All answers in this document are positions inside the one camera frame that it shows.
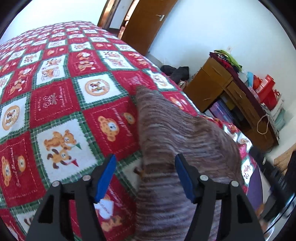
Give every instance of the clothes pile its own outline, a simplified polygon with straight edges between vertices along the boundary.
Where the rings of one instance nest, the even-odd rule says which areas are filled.
[[[214,52],[218,55],[218,58],[224,62],[225,65],[231,66],[236,71],[236,73],[242,71],[242,66],[239,65],[229,53],[224,50],[215,50]]]
[[[285,121],[285,109],[284,109],[284,99],[280,96],[276,106],[271,110],[271,116],[274,119],[276,128],[280,131],[284,125]]]
[[[182,90],[186,87],[187,80],[189,79],[188,66],[176,69],[170,65],[163,65],[160,70],[169,76]]]

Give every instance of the bedspread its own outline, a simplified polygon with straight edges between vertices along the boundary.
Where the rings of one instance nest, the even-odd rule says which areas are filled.
[[[248,155],[251,142],[235,126],[200,113],[154,64],[106,30],[58,23],[0,45],[0,217],[18,240],[53,181],[76,181],[109,153],[117,168],[96,213],[107,240],[132,237],[139,185],[133,170],[141,162],[137,85],[227,132],[239,147],[247,192],[256,164]],[[81,240],[74,202],[70,212]]]

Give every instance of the screw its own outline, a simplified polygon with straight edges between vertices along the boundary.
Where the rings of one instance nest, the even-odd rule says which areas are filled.
[[[202,181],[207,181],[208,179],[209,179],[209,177],[207,175],[200,176],[200,180],[202,180]]]
[[[83,181],[89,181],[90,179],[91,179],[90,175],[85,175],[85,176],[82,177]]]
[[[239,183],[238,183],[237,181],[232,181],[232,182],[231,182],[231,185],[232,185],[233,187],[238,187],[238,186],[239,186]]]
[[[53,187],[57,187],[59,185],[59,181],[54,181],[53,183],[52,183],[52,186]]]

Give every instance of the red gift box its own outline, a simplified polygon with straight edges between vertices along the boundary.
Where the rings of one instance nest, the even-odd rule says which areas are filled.
[[[272,91],[274,85],[274,79],[270,75],[267,75],[260,86],[256,89],[256,93],[260,98],[260,103],[263,103],[264,99]]]
[[[280,93],[277,90],[272,89],[267,97],[263,100],[263,103],[268,107],[269,110],[272,110],[280,97]]]

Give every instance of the wooden desk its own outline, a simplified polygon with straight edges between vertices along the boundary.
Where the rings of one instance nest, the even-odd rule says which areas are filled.
[[[268,119],[264,117],[259,122],[265,112],[249,89],[238,78],[237,73],[226,70],[213,53],[210,56],[194,79],[184,89],[185,94],[201,112],[204,112],[222,93],[227,93],[245,117],[246,121],[240,129],[251,140],[252,144],[263,151],[278,145],[276,135],[270,124],[266,134],[258,133],[258,131],[266,132]]]

